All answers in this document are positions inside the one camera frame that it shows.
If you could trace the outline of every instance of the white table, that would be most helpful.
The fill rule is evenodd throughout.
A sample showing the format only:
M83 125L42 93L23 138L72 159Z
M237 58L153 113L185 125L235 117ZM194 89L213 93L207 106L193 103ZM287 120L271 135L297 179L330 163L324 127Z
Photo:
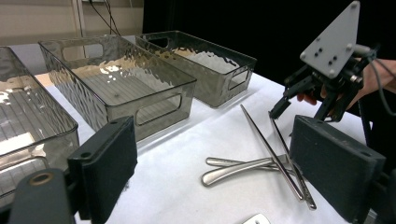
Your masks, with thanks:
M53 86L49 92L79 123L83 144L93 130ZM268 111L282 96L284 87L253 74L248 89L214 109L193 100L191 115L137 143L138 164L107 223L240 224L262 213L271 224L346 223L307 182L318 209L311 211L298 202L279 172L249 171L229 177L210 188L201 175L216 167L205 164L207 157L253 161L270 157L254 133L240 105L246 108L276 154L283 148L276 138ZM292 99L276 120L283 137L289 134L295 115L313 117L318 106ZM360 118L345 113L333 123L340 131L364 143ZM81 221L76 215L77 223Z

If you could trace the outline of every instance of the transparent gray plastic bin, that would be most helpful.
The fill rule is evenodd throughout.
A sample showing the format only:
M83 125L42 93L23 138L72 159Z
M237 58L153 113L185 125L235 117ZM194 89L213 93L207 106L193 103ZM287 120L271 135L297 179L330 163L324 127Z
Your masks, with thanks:
M196 78L120 36L38 44L50 80L95 131L113 119L134 116L140 141L190 115ZM67 56L73 49L91 54Z
M21 179L67 168L79 147L78 124L9 47L0 47L0 207L12 203Z
M219 107L245 91L257 62L252 57L180 31L126 38L196 77L194 97L211 107Z

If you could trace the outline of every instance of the metal tool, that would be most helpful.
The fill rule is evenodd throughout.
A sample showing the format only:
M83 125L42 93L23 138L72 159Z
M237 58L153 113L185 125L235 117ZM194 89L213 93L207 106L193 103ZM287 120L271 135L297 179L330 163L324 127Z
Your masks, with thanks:
M226 159L221 159L221 158L214 158L214 157L208 157L206 158L206 164L211 165L211 166L220 166L220 167L225 167L225 166L231 166L231 165L236 165L240 163L245 163L245 161L232 161L232 160L226 160ZM279 168L274 164L268 164L265 166L259 166L254 169L258 170L264 170L264 171L279 171ZM295 175L295 173L291 169L286 169L289 174Z
M263 214L257 214L242 224L270 224L270 221Z
M279 156L281 162L286 162L286 155ZM202 175L202 183L205 186L210 186L227 176L241 173L243 171L252 170L258 167L274 165L275 162L272 158L265 158L256 161L243 162L216 170L208 171Z
M270 112L268 112L268 116L269 116L272 124L274 125L274 127L276 129L277 136L279 137L280 141L282 142L282 146L285 149L286 159L287 159L288 163L291 166L291 170L295 173L295 176L297 177L297 183L299 184L300 189L304 193L304 199L305 199L306 203L308 204L309 209L316 210L317 209L317 205L315 204L314 199L312 198L311 193L309 192L309 189L308 189L308 187L306 186L306 184L304 182L303 176L301 175L300 171L297 169L297 167L293 164L293 162L290 159L289 148L286 145L285 140L282 137L282 133L277 128L275 120L273 118L271 118Z
M294 195L297 197L299 201L302 201L304 199L304 195L301 193L300 189L296 186L294 181L291 179L289 173L286 171L286 168L283 166L282 162L280 159L277 157L275 152L272 150L270 144L267 142L265 139L264 135L262 135L262 132L260 132L259 128L257 127L256 123L254 120L251 118L249 113L246 111L243 105L241 105L242 110L244 111L245 115L247 116L248 121L250 124L254 126L254 130L260 135L261 140L264 142L264 144L267 146L268 151L270 152L272 159L276 163L276 166L279 168L280 173L282 173L283 177L285 178L286 182L289 184L291 190L293 191Z

